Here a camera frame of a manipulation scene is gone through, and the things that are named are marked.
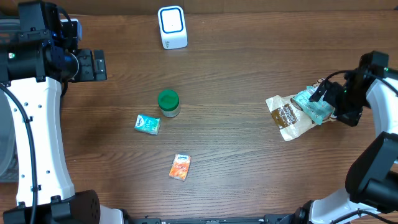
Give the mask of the green wipes packet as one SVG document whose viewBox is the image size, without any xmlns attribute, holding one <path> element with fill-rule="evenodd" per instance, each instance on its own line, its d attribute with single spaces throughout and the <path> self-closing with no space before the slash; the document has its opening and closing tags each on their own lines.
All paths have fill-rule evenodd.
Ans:
<svg viewBox="0 0 398 224">
<path fill-rule="evenodd" d="M 317 88 L 307 86 L 305 90 L 297 93 L 293 100 L 301 107 L 302 111 L 317 125 L 321 125 L 334 112 L 332 105 L 321 97 L 318 101 L 310 101 L 310 97 L 316 92 Z"/>
</svg>

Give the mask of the clear bread bag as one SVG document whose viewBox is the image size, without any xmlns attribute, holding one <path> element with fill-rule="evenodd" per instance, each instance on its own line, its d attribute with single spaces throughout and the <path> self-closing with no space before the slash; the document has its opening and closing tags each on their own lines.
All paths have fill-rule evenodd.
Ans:
<svg viewBox="0 0 398 224">
<path fill-rule="evenodd" d="M 317 88 L 322 81 L 323 79 L 321 78 L 309 86 Z M 276 95 L 266 99 L 266 105 L 285 141 L 291 141 L 301 136 L 309 129 L 318 126 L 293 100 L 295 95 L 285 97 Z M 324 120 L 323 123 L 327 123 L 329 121 L 336 121 L 336 117 L 333 116 L 333 113 L 328 119 Z"/>
</svg>

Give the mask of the teal tissue packet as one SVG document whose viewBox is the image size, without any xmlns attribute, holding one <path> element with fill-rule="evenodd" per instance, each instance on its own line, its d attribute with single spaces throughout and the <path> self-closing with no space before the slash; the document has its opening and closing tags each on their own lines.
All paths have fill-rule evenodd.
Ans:
<svg viewBox="0 0 398 224">
<path fill-rule="evenodd" d="M 144 114 L 139 114 L 137 115 L 134 129 L 142 133 L 158 135 L 160 124 L 160 118 L 153 118 Z"/>
</svg>

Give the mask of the green lid jar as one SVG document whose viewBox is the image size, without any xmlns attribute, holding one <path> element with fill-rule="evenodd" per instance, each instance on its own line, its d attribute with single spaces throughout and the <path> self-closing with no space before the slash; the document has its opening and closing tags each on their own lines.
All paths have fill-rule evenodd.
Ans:
<svg viewBox="0 0 398 224">
<path fill-rule="evenodd" d="M 163 90 L 158 95 L 158 105 L 164 116 L 176 117 L 180 112 L 180 98 L 173 90 Z"/>
</svg>

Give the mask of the orange tissue packet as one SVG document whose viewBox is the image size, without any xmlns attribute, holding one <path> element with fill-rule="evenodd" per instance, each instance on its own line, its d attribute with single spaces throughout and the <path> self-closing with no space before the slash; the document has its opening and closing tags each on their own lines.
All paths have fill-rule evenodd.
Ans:
<svg viewBox="0 0 398 224">
<path fill-rule="evenodd" d="M 185 154 L 176 154 L 173 160 L 169 177 L 185 181 L 190 168 L 191 157 Z"/>
</svg>

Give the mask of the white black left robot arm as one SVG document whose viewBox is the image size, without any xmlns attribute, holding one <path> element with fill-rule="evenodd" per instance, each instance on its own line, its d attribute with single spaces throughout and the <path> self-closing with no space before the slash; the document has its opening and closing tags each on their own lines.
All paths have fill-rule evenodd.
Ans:
<svg viewBox="0 0 398 224">
<path fill-rule="evenodd" d="M 1 90 L 13 117 L 19 185 L 5 223 L 101 223 L 93 190 L 77 192 L 66 166 L 60 101 L 70 82 L 106 80 L 102 50 L 79 49 L 80 23 L 56 4 L 22 2 L 16 39 L 1 46 Z"/>
</svg>

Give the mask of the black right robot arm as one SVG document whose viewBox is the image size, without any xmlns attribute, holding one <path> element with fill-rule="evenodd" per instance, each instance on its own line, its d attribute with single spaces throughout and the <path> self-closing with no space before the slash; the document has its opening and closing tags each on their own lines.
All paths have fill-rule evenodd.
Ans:
<svg viewBox="0 0 398 224">
<path fill-rule="evenodd" d="M 363 108 L 373 112 L 375 140 L 349 168 L 345 187 L 320 200 L 310 200 L 281 223 L 350 223 L 370 216 L 389 223 L 381 214 L 397 210 L 397 70 L 388 54 L 361 56 L 354 70 L 343 70 L 344 85 L 324 79 L 309 100 L 334 107 L 336 119 L 356 126 Z"/>
</svg>

